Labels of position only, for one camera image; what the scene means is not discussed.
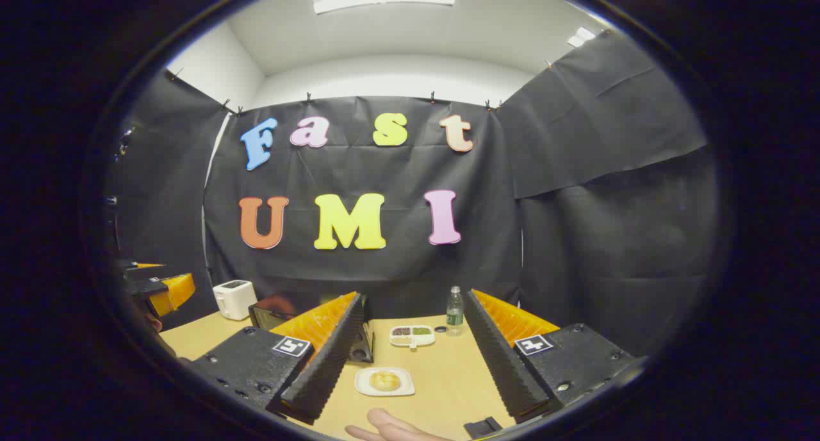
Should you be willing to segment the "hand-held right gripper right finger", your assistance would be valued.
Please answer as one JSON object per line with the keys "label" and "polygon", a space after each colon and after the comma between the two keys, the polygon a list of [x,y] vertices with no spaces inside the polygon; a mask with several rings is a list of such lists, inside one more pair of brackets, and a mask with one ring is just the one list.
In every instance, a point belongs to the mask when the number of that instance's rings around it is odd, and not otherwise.
{"label": "hand-held right gripper right finger", "polygon": [[632,356],[586,324],[557,327],[486,293],[464,295],[477,347],[515,421],[553,413],[641,371]]}

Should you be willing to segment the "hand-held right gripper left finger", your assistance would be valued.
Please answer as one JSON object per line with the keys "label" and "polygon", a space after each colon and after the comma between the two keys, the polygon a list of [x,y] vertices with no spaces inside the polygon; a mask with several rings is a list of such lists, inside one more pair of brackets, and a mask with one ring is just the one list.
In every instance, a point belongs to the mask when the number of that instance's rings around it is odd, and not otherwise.
{"label": "hand-held right gripper left finger", "polygon": [[336,388],[364,304],[363,295],[349,292],[271,330],[243,328],[191,369],[244,405],[312,424]]}

